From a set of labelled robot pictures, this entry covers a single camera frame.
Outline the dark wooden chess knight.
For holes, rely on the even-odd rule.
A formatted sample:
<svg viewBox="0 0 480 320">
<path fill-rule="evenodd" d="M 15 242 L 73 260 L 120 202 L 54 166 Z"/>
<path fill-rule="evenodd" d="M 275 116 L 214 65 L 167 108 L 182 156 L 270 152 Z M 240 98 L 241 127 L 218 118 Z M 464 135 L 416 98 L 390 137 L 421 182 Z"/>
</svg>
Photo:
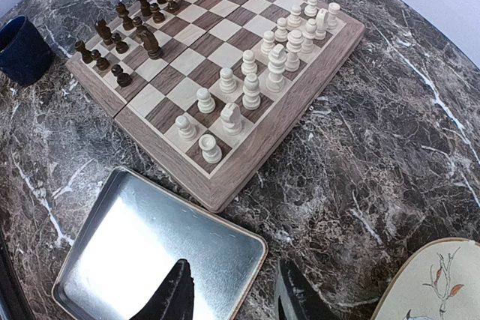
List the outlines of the dark wooden chess knight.
<svg viewBox="0 0 480 320">
<path fill-rule="evenodd" d="M 149 58 L 156 60 L 163 56 L 163 50 L 160 48 L 157 38 L 144 25 L 138 27 L 136 34 L 143 42 Z"/>
<path fill-rule="evenodd" d="M 106 46 L 110 46 L 114 44 L 112 39 L 113 34 L 111 32 L 111 29 L 107 25 L 107 22 L 104 19 L 100 19 L 95 23 L 95 29 Z"/>
</svg>

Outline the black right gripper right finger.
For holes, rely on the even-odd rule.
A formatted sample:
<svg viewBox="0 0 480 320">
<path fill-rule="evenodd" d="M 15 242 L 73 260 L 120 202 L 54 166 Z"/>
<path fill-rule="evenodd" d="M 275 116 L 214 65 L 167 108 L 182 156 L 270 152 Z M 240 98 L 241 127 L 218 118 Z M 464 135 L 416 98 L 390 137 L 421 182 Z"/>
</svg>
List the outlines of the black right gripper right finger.
<svg viewBox="0 0 480 320">
<path fill-rule="evenodd" d="M 280 259 L 274 290 L 276 319 L 337 319 L 291 259 Z"/>
</svg>

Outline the dark wooden chess bishop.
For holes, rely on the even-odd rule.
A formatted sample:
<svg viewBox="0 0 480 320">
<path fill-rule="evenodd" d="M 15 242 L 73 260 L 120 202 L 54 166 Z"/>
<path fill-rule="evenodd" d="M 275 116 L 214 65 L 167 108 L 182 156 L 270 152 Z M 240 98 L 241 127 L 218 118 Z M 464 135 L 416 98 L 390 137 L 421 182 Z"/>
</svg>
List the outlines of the dark wooden chess bishop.
<svg viewBox="0 0 480 320">
<path fill-rule="evenodd" d="M 118 17 L 122 21 L 123 29 L 125 31 L 133 30 L 134 29 L 133 20 L 129 16 L 128 9 L 125 7 L 125 5 L 121 1 L 116 5 L 116 11 L 117 11 Z"/>
</svg>

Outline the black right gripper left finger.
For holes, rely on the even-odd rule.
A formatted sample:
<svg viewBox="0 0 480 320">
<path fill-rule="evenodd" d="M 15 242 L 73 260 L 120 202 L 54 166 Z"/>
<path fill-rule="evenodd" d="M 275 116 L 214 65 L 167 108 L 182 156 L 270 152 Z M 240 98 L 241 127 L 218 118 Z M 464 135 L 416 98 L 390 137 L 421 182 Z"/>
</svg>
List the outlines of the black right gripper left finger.
<svg viewBox="0 0 480 320">
<path fill-rule="evenodd" d="M 134 319 L 193 319 L 194 279 L 187 259 L 179 259 Z"/>
</svg>

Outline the dark wooden chess pawn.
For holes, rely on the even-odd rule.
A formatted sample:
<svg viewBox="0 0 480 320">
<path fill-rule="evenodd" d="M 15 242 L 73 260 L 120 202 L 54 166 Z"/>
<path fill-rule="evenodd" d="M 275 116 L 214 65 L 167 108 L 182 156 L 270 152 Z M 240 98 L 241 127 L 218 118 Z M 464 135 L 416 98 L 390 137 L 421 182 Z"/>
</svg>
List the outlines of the dark wooden chess pawn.
<svg viewBox="0 0 480 320">
<path fill-rule="evenodd" d="M 109 68 L 110 62 L 104 58 L 97 49 L 91 51 L 91 56 L 96 61 L 96 66 L 99 71 L 104 71 Z"/>
<path fill-rule="evenodd" d="M 139 16 L 132 19 L 133 25 L 136 28 L 136 33 L 143 29 L 143 20 Z"/>
<path fill-rule="evenodd" d="M 115 44 L 115 50 L 118 54 L 125 54 L 129 50 L 129 45 L 124 40 L 119 33 L 112 34 L 112 40 Z"/>
<path fill-rule="evenodd" d="M 176 3 L 175 0 L 166 0 L 167 2 L 167 10 L 169 12 L 175 13 L 179 9 L 179 5 Z"/>
<path fill-rule="evenodd" d="M 131 75 L 125 73 L 123 68 L 119 64 L 112 66 L 111 72 L 116 78 L 118 85 L 122 88 L 129 86 L 132 83 Z"/>
<path fill-rule="evenodd" d="M 165 16 L 161 12 L 161 9 L 159 8 L 159 5 L 157 3 L 150 4 L 149 8 L 152 14 L 152 19 L 155 24 L 160 24 L 165 21 Z"/>
</svg>

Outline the silver metal tray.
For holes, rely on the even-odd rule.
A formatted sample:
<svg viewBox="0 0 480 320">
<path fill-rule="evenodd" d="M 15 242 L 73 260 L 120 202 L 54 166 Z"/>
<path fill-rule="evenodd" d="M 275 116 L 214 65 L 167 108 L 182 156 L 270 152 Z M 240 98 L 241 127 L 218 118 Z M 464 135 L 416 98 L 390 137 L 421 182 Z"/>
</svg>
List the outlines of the silver metal tray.
<svg viewBox="0 0 480 320">
<path fill-rule="evenodd" d="M 187 259 L 193 319 L 233 319 L 267 252 L 259 235 L 119 166 L 83 223 L 52 297 L 74 319 L 131 319 Z"/>
</svg>

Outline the wooden folding chess board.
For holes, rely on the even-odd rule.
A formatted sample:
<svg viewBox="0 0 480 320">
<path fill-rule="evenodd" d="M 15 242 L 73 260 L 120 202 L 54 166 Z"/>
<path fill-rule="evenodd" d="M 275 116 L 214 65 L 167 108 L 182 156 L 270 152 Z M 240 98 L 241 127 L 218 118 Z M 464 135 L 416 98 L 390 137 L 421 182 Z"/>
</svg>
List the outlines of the wooden folding chess board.
<svg viewBox="0 0 480 320">
<path fill-rule="evenodd" d="M 212 212 L 252 178 L 359 44 L 320 0 L 136 0 L 67 68 Z"/>
</svg>

